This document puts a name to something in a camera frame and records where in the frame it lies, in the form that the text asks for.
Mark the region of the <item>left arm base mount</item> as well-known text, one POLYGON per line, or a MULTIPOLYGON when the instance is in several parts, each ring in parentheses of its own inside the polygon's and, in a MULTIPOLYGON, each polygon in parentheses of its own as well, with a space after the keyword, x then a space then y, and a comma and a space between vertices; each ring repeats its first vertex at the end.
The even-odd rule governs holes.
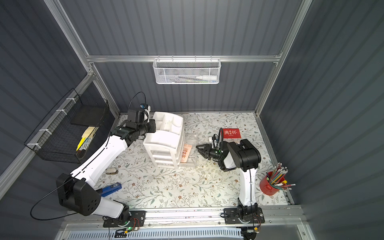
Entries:
POLYGON ((146 211, 125 211, 117 218, 103 217, 104 228, 139 228, 144 225, 146 211))

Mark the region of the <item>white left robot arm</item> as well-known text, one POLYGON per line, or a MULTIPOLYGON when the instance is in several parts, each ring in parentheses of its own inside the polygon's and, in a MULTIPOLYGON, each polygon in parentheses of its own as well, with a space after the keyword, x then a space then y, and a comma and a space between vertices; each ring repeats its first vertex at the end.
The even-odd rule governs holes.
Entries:
POLYGON ((115 160, 132 143, 147 133, 155 133, 155 120, 150 118, 151 107, 141 104, 136 110, 130 110, 128 117, 117 126, 102 146, 69 175, 61 174, 57 178, 57 191, 61 206, 83 216, 98 215, 112 219, 126 220, 129 207, 102 197, 94 186, 115 160))

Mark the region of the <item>white plastic drawer organizer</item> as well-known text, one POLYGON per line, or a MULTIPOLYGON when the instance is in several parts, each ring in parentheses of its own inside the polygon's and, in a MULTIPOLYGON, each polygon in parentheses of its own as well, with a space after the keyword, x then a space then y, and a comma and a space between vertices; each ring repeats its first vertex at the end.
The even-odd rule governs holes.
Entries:
POLYGON ((146 134, 144 147, 155 167, 178 169, 185 142, 184 119, 167 112, 155 112, 153 119, 156 132, 146 134))

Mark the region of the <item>red postcard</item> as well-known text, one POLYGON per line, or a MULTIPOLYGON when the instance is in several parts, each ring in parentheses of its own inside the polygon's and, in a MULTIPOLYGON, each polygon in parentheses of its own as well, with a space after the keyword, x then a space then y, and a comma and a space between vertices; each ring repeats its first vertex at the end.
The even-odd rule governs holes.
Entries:
POLYGON ((241 132, 239 129, 223 129, 224 139, 241 139, 241 132))

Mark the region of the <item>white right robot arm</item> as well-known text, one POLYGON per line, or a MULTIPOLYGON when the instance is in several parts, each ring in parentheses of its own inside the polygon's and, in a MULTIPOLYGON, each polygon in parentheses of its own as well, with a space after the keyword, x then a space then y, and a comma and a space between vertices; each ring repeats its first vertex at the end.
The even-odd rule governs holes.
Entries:
POLYGON ((247 139, 242 139, 238 143, 220 140, 211 144, 197 145, 196 149, 203 158, 217 162, 223 172, 235 170, 240 172, 238 209, 244 214, 257 211, 255 181, 262 160, 259 150, 247 139))

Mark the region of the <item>clear plastic drawer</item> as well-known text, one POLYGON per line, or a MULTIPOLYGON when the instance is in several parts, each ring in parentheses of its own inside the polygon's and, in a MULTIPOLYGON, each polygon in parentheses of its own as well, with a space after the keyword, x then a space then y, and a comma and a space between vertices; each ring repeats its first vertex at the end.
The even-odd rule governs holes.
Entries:
POLYGON ((179 166, 182 168, 196 168, 198 164, 197 143, 198 137, 196 134, 185 134, 184 148, 179 166))

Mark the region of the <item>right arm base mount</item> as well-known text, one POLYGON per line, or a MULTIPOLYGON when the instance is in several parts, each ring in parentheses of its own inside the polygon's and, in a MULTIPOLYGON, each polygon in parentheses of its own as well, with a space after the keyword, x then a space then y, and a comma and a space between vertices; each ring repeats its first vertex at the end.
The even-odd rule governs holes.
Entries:
POLYGON ((260 225, 265 223, 264 214, 261 208, 253 210, 252 213, 246 213, 240 208, 225 208, 220 214, 224 218, 227 225, 233 224, 255 224, 260 225))

